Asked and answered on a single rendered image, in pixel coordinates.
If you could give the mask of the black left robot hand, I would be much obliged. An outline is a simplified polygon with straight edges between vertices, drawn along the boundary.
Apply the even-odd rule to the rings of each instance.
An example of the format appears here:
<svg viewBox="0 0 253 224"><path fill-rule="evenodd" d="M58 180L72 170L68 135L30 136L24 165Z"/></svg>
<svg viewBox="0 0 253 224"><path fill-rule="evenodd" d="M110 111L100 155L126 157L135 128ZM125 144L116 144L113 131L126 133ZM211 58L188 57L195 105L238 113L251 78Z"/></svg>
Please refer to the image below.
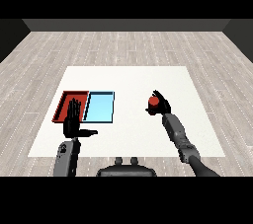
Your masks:
<svg viewBox="0 0 253 224"><path fill-rule="evenodd" d="M90 137L97 134L97 130L81 129L80 116L81 103L78 100L72 99L67 107L67 116L63 122L63 134L66 138L74 137Z"/></svg>

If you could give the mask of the red shallow open box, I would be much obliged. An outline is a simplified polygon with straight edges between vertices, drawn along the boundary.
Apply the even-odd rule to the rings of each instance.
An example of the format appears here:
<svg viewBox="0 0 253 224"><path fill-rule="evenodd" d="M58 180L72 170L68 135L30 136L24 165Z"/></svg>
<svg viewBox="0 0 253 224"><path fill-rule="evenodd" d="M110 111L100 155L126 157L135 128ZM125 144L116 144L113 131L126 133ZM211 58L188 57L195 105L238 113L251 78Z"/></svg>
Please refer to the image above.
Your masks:
<svg viewBox="0 0 253 224"><path fill-rule="evenodd" d="M79 121L83 122L88 95L88 91L64 91L51 121L54 123L64 123L64 120L67 117L69 102L75 100L81 104Z"/></svg>

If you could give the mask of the red can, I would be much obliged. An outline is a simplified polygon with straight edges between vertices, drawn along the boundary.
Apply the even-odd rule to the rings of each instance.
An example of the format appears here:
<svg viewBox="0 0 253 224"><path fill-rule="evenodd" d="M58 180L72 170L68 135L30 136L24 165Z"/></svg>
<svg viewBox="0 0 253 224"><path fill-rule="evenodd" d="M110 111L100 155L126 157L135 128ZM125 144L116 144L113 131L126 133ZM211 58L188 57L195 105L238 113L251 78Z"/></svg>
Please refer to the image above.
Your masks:
<svg viewBox="0 0 253 224"><path fill-rule="evenodd" d="M148 108L150 110L157 110L159 107L159 99L156 96L152 96L148 100Z"/></svg>

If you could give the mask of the light blue shallow open box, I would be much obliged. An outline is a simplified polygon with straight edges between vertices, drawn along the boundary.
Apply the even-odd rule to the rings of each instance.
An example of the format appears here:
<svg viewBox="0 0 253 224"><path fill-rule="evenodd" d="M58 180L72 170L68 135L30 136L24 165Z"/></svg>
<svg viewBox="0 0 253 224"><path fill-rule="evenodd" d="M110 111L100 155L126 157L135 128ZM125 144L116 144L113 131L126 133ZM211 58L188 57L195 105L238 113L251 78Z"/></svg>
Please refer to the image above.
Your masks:
<svg viewBox="0 0 253 224"><path fill-rule="evenodd" d="M112 123L115 93L113 91L91 91L88 96L82 121L84 123Z"/></svg>

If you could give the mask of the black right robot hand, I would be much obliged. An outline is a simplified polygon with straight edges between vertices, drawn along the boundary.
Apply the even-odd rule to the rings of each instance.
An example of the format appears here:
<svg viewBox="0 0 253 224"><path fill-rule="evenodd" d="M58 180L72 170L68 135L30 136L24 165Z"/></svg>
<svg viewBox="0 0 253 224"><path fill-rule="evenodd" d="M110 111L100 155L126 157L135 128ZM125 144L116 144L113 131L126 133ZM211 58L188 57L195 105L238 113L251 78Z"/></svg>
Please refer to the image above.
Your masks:
<svg viewBox="0 0 253 224"><path fill-rule="evenodd" d="M170 106L169 102L157 90L153 91L152 96L156 96L159 99L159 107L157 110L150 110L149 108L147 108L146 111L149 114L156 115L156 114L160 113L160 114L164 115L166 113L171 112L171 106Z"/></svg>

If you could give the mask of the dark grey robot body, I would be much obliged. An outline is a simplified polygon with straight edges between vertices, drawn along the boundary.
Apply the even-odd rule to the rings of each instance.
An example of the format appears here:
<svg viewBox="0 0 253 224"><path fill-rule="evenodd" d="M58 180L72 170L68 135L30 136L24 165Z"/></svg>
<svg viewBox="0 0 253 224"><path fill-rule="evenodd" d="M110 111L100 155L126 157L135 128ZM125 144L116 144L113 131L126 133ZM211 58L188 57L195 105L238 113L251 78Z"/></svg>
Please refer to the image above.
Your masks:
<svg viewBox="0 0 253 224"><path fill-rule="evenodd" d="M124 165L123 158L117 157L115 164L100 169L97 177L156 177L153 169L140 166L136 157L130 158L130 164Z"/></svg>

